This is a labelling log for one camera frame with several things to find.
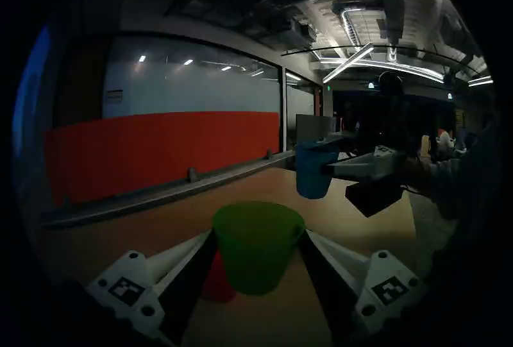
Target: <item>floor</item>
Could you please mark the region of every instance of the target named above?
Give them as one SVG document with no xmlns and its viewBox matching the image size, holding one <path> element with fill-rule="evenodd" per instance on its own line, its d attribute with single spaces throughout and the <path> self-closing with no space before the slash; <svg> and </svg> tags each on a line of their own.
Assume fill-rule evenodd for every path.
<svg viewBox="0 0 513 347">
<path fill-rule="evenodd" d="M 436 204 L 417 194 L 410 194 L 418 241 L 416 273 L 423 278 L 431 268 L 432 255 L 445 246 L 456 223 L 440 216 Z"/>
</svg>

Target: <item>wooden table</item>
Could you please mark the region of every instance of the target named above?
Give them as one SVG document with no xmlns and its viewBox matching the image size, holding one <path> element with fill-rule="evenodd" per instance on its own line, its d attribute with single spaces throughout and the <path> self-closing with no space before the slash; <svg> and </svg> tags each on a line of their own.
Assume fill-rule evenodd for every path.
<svg viewBox="0 0 513 347">
<path fill-rule="evenodd" d="M 218 208 L 259 200 L 296 210 L 308 228 L 363 255 L 387 249 L 413 267 L 416 235 L 407 193 L 384 211 L 365 217 L 344 197 L 350 184 L 334 179 L 326 197 L 309 200 L 297 193 L 295 172 L 270 168 L 147 211 L 77 228 L 42 231 L 40 258 L 54 281 L 73 278 L 87 284 L 128 250 L 149 257 L 209 229 Z M 278 288 L 268 295 L 238 294 L 228 305 L 199 300 L 186 342 L 188 346 L 206 342 L 219 346 L 250 342 L 328 346 L 331 340 L 297 253 Z"/>
</svg>

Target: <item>orange wall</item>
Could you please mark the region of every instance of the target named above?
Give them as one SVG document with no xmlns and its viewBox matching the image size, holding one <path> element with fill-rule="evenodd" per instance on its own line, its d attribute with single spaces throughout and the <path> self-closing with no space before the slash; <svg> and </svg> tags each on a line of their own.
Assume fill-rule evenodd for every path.
<svg viewBox="0 0 513 347">
<path fill-rule="evenodd" d="M 279 151 L 280 118 L 269 112 L 133 115 L 45 134 L 56 205 L 81 203 L 186 178 Z"/>
</svg>

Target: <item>green cup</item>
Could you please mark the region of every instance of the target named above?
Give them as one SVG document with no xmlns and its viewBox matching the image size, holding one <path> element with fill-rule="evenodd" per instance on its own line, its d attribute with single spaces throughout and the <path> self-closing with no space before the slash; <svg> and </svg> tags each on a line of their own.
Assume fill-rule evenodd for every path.
<svg viewBox="0 0 513 347">
<path fill-rule="evenodd" d="M 304 230 L 303 218 L 280 204 L 245 201 L 218 210 L 214 232 L 233 288 L 247 295 L 276 288 Z"/>
</svg>

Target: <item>ceiling light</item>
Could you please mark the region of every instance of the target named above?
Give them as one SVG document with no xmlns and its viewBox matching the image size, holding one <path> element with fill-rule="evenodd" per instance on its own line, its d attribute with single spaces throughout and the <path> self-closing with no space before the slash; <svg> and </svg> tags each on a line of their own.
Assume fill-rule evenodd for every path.
<svg viewBox="0 0 513 347">
<path fill-rule="evenodd" d="M 476 87 L 478 85 L 485 85 L 485 84 L 493 84 L 493 80 L 488 80 L 488 81 L 482 81 L 482 82 L 478 82 L 478 83 L 469 83 L 469 87 Z"/>
<path fill-rule="evenodd" d="M 293 78 L 294 80 L 301 81 L 301 78 L 300 78 L 300 77 L 297 77 L 297 76 L 295 76 L 295 75 L 293 75 L 293 74 L 291 74 L 291 73 L 289 73 L 289 72 L 286 72 L 286 73 L 285 73 L 285 75 L 286 75 L 287 77 Z"/>
<path fill-rule="evenodd" d="M 344 63 L 347 61 L 345 58 L 332 58 L 330 60 L 322 60 L 321 63 Z M 431 69 L 425 69 L 420 67 L 414 67 L 410 65 L 404 65 L 402 63 L 394 62 L 380 62 L 372 60 L 359 60 L 353 64 L 356 67 L 374 67 L 382 69 L 390 69 L 393 71 L 404 72 L 409 74 L 415 74 L 416 76 L 424 77 L 429 80 L 433 80 L 439 83 L 443 82 L 443 75 L 438 72 L 432 71 Z"/>
<path fill-rule="evenodd" d="M 368 43 L 365 45 L 362 49 L 360 49 L 359 52 L 355 53 L 351 57 L 349 57 L 346 62 L 340 64 L 333 72 L 331 72 L 329 75 L 323 78 L 323 83 L 327 83 L 330 81 L 333 77 L 340 74 L 344 69 L 348 68 L 349 66 L 353 65 L 355 62 L 357 62 L 362 57 L 365 57 L 365 55 L 368 55 L 372 50 L 374 49 L 374 46 L 372 43 Z"/>
<path fill-rule="evenodd" d="M 484 76 L 481 78 L 476 78 L 475 80 L 470 80 L 468 82 L 469 87 L 475 87 L 477 85 L 485 85 L 485 84 L 492 84 L 492 76 Z"/>
</svg>

